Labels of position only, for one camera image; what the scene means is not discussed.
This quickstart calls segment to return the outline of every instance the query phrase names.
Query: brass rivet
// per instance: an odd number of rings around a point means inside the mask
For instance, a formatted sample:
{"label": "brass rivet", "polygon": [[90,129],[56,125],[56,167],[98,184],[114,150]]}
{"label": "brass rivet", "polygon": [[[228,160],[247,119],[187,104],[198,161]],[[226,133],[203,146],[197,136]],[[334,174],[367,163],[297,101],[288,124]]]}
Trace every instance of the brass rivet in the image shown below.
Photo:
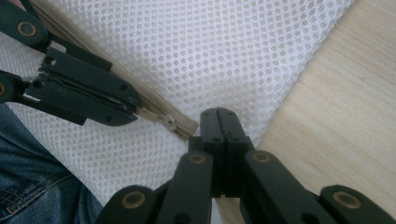
{"label": "brass rivet", "polygon": [[265,162],[268,162],[270,160],[270,157],[267,154],[264,154],[262,152],[258,152],[258,153],[255,153],[253,155],[253,160],[265,163]]}
{"label": "brass rivet", "polygon": [[122,206],[124,208],[137,208],[146,201],[146,195],[142,191],[133,191],[122,198]]}
{"label": "brass rivet", "polygon": [[33,37],[37,35],[37,27],[29,21],[21,21],[18,23],[18,32],[26,37]]}
{"label": "brass rivet", "polygon": [[6,85],[4,83],[0,82],[0,96],[6,95],[6,93],[7,93]]}
{"label": "brass rivet", "polygon": [[335,192],[332,197],[341,205],[350,208],[350,209],[358,209],[361,208],[361,201],[353,196],[350,193],[346,193],[343,191]]}
{"label": "brass rivet", "polygon": [[194,154],[189,157],[190,162],[200,164],[206,161],[206,157],[199,154]]}

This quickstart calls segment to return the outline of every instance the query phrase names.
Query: light wood table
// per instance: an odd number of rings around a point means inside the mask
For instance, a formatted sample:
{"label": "light wood table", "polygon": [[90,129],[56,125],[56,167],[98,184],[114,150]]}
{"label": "light wood table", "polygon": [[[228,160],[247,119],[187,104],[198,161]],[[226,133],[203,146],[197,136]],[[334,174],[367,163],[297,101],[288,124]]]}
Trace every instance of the light wood table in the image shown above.
{"label": "light wood table", "polygon": [[[277,111],[260,149],[316,194],[345,185],[396,217],[396,1],[352,5]],[[227,223],[240,223],[235,213],[226,212]]]}

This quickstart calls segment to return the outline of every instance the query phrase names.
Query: zipper teeth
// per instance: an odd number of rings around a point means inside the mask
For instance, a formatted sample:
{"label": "zipper teeth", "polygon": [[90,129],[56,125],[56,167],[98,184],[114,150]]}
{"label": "zipper teeth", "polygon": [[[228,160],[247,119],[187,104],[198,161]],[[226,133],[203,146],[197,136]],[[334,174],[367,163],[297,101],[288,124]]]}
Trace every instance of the zipper teeth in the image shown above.
{"label": "zipper teeth", "polygon": [[[59,22],[57,22],[55,20],[55,18],[53,18],[46,9],[44,9],[42,6],[40,6],[39,4],[35,4],[35,9],[37,10],[38,14],[40,16],[42,16],[45,20],[47,20],[48,22],[50,22],[62,35],[66,36],[68,39],[70,39],[74,44],[80,45],[85,49],[90,50],[90,48],[85,45],[84,43],[82,43],[81,41],[79,41],[74,35],[71,35],[73,32],[71,32],[69,29],[67,29],[67,27],[63,26],[62,24],[60,24]],[[137,90],[142,98],[146,101],[146,103],[149,104],[149,106],[152,106],[154,108],[156,108],[159,112],[163,113],[163,115],[168,114],[169,112],[164,108],[163,105],[157,103],[154,99],[152,99],[151,97],[147,96],[145,93],[143,93],[141,90]],[[177,120],[175,121],[175,124],[177,126],[177,129],[175,130],[175,132],[177,133],[181,133],[183,136],[191,136],[194,135],[194,131],[192,131],[191,129],[189,129],[188,127],[182,125],[180,122],[178,122]]]}

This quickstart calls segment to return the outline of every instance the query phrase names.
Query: beige zipper tape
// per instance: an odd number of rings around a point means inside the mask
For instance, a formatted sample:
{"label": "beige zipper tape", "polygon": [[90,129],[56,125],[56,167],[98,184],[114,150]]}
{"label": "beige zipper tape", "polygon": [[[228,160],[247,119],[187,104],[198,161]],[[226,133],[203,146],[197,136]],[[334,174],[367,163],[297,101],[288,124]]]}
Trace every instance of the beige zipper tape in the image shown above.
{"label": "beige zipper tape", "polygon": [[169,130],[185,140],[195,133],[198,128],[197,122],[183,115],[158,92],[127,71],[56,7],[45,0],[31,2],[51,32],[113,63],[112,72],[132,83],[142,97],[144,108],[137,112],[142,118],[151,121],[161,120]]}

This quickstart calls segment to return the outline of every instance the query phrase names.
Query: blue denim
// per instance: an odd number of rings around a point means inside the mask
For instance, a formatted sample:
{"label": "blue denim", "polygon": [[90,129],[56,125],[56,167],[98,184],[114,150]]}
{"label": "blue denim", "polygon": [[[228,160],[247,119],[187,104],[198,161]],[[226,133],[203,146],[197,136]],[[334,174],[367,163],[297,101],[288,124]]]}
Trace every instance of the blue denim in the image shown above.
{"label": "blue denim", "polygon": [[93,223],[102,205],[0,105],[0,223]]}

